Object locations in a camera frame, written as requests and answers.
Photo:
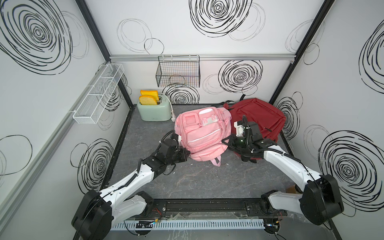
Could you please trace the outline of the pink tape outline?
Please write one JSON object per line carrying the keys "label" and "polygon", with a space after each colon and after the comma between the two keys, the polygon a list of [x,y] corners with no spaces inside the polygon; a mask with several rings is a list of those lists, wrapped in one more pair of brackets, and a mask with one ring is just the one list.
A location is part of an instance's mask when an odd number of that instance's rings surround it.
{"label": "pink tape outline", "polygon": [[231,113],[225,108],[208,107],[180,114],[175,133],[182,136],[181,145],[190,158],[221,165],[221,154],[228,148],[222,140],[231,135]]}

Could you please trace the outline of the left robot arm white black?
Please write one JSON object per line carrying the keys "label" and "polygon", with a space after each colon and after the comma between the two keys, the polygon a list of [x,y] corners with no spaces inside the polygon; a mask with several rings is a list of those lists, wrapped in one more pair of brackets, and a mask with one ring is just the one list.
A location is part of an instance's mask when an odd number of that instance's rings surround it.
{"label": "left robot arm white black", "polygon": [[170,135],[160,140],[149,157],[139,160],[132,173],[110,187],[99,192],[90,190],[83,196],[71,221],[77,238],[102,240],[114,225],[149,212],[153,199],[137,190],[163,174],[168,166],[185,162],[190,155],[181,144],[181,136],[173,131]]}

